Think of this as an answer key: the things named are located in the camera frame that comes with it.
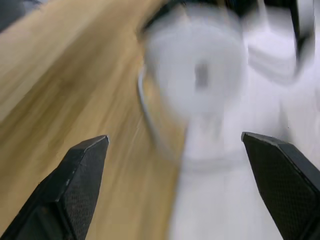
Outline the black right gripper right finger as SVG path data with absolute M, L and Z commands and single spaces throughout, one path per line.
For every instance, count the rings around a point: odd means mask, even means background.
M 243 132 L 259 194 L 284 240 L 320 238 L 320 171 L 293 144 Z

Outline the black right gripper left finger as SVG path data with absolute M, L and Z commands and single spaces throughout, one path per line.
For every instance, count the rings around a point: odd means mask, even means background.
M 70 148 L 7 227 L 2 240 L 84 240 L 96 209 L 109 138 Z

